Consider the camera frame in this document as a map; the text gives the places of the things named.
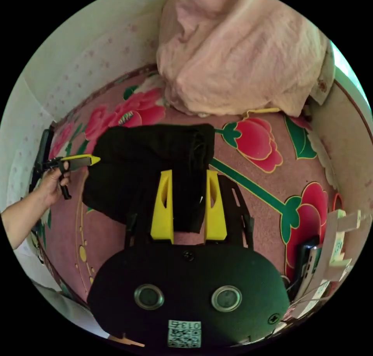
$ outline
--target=cable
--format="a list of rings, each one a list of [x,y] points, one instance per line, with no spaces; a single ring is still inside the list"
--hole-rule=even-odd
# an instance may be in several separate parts
[[[328,300],[330,299],[331,296],[328,296],[328,297],[323,297],[323,298],[318,298],[318,299],[307,299],[307,300],[301,300],[300,302],[299,301],[296,301],[295,304],[300,304],[300,303],[306,303],[306,302],[318,302],[319,300]]]
[[[287,289],[286,291],[288,292],[297,282],[299,281],[299,278],[297,278]]]
[[[290,283],[290,280],[284,274],[281,275],[281,278],[285,279],[288,283]]]
[[[305,293],[304,295],[302,295],[302,296],[301,296],[298,300],[296,300],[295,302],[290,303],[290,306],[293,306],[293,305],[295,305],[295,304],[298,304],[298,303],[299,303],[299,302],[300,302],[304,297],[306,297],[309,293],[312,293],[313,291],[319,289],[319,288],[322,287],[322,286],[325,286],[325,288],[327,288],[329,284],[330,284],[329,281],[325,281],[325,282],[323,282],[321,285],[315,287],[314,289],[312,289],[312,290],[308,291],[307,293]],[[310,301],[312,301],[312,300],[319,300],[319,299],[309,299],[309,300],[304,300],[304,302],[310,302]]]

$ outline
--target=black phone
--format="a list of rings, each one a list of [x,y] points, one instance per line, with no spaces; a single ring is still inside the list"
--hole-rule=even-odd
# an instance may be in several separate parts
[[[313,247],[320,244],[320,236],[314,236],[303,243],[300,243],[296,247],[296,263],[295,263],[295,274],[293,282],[290,283],[291,289],[288,291],[289,300],[293,300],[296,296],[296,293],[299,290],[299,287],[302,283],[302,278],[307,267],[308,258],[310,256],[310,251]]]

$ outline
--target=hand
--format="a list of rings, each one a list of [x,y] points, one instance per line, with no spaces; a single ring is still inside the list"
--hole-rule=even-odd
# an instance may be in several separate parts
[[[69,166],[68,162],[65,162],[63,166],[67,170]],[[43,176],[39,188],[35,190],[39,193],[47,208],[55,204],[61,197],[62,191],[60,185],[65,186],[70,183],[71,172],[66,172],[64,179],[60,182],[59,178],[61,174],[59,168],[47,171]]]

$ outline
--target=human arm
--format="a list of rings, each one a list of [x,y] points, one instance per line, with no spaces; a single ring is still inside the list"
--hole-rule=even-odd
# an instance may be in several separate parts
[[[65,173],[61,182],[59,181],[60,176],[59,169],[50,170],[45,174],[38,188],[1,213],[4,229],[13,250],[25,240],[31,228],[47,209],[61,197],[59,183],[62,186],[67,185],[70,181],[70,173]]]

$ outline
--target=green stem print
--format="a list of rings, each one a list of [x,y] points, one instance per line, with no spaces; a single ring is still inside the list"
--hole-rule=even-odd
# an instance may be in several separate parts
[[[285,124],[295,149],[297,159],[314,159],[317,153],[312,149],[305,128],[296,125],[288,116],[285,116]]]
[[[299,196],[292,196],[288,198],[285,203],[283,203],[275,196],[261,188],[258,184],[254,183],[249,178],[237,172],[233,168],[227,166],[220,160],[213,158],[210,162],[210,165],[217,171],[221,172],[239,185],[243,186],[246,190],[271,206],[281,215],[281,237],[284,244],[287,244],[290,240],[291,228],[296,229],[299,227],[300,220],[297,208],[299,207],[302,198]]]

